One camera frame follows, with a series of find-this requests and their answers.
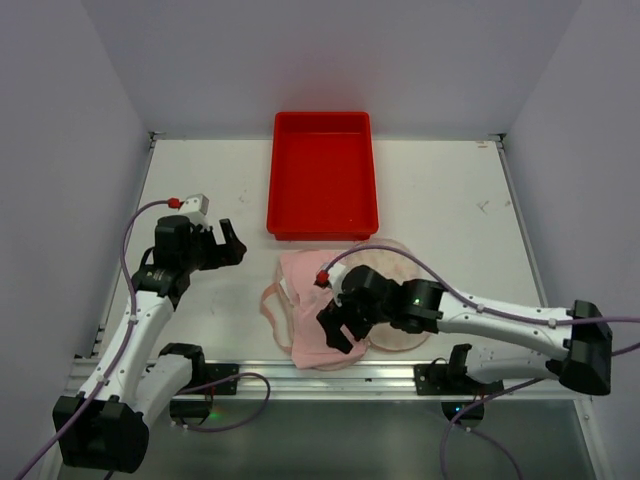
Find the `pink bra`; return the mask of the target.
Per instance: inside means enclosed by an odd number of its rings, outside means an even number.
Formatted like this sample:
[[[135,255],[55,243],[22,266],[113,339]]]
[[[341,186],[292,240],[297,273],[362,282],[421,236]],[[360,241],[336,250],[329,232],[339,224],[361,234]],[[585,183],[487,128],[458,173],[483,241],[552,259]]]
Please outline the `pink bra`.
[[[317,320],[333,295],[315,285],[316,274],[336,255],[331,250],[281,254],[274,281],[261,296],[260,313],[271,325],[276,345],[299,370],[344,369],[360,360],[368,349],[367,341],[356,341],[351,334],[346,335],[351,347],[348,353],[329,347]]]

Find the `pink tulip mesh laundry bag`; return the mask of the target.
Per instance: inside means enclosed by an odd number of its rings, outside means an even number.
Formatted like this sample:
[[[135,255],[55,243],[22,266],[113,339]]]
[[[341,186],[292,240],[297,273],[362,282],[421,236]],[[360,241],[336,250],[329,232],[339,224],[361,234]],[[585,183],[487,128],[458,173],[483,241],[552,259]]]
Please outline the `pink tulip mesh laundry bag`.
[[[314,284],[329,291],[316,314],[327,348],[349,365],[370,350],[399,354],[423,345],[429,333],[405,317],[408,289],[419,280],[412,253],[393,240],[360,243],[323,264]]]

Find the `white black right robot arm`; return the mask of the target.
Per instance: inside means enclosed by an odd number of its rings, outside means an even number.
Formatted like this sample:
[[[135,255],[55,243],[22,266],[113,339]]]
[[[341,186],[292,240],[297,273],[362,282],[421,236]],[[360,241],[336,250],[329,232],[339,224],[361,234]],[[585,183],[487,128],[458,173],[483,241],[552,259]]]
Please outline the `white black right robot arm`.
[[[319,271],[315,284],[332,293],[317,320],[327,345],[343,353],[380,324],[411,335],[473,335],[504,346],[454,346],[441,377],[456,388],[550,379],[581,394],[611,391],[613,334],[591,302],[525,307],[458,293],[432,280],[398,283],[366,265],[336,264]]]

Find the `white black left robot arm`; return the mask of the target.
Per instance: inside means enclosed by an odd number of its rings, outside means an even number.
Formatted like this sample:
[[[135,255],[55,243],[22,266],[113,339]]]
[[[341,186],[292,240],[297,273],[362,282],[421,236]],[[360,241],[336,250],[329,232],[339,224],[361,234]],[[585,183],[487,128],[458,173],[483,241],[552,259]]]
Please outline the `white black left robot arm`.
[[[228,218],[217,242],[201,213],[160,218],[154,244],[133,274],[128,300],[111,343],[89,378],[53,409],[66,466],[133,473],[142,464],[150,429],[173,395],[204,377],[204,354],[170,344],[149,367],[159,334],[174,315],[196,271],[236,266],[247,252]]]

